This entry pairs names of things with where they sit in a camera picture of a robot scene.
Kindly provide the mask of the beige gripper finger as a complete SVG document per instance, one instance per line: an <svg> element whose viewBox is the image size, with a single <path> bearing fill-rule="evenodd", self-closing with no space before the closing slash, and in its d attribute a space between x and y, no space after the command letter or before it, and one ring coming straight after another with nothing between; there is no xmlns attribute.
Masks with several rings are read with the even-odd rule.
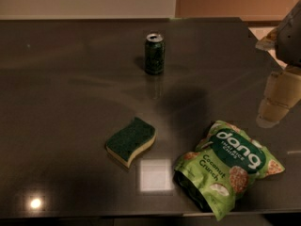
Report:
<svg viewBox="0 0 301 226"><path fill-rule="evenodd" d="M256 122L261 128L272 128L301 101L301 68L287 66L271 72L263 96Z"/></svg>
<svg viewBox="0 0 301 226"><path fill-rule="evenodd" d="M277 41L277 29L272 29L266 36L258 40L255 47L259 50L269 51L274 50Z"/></svg>

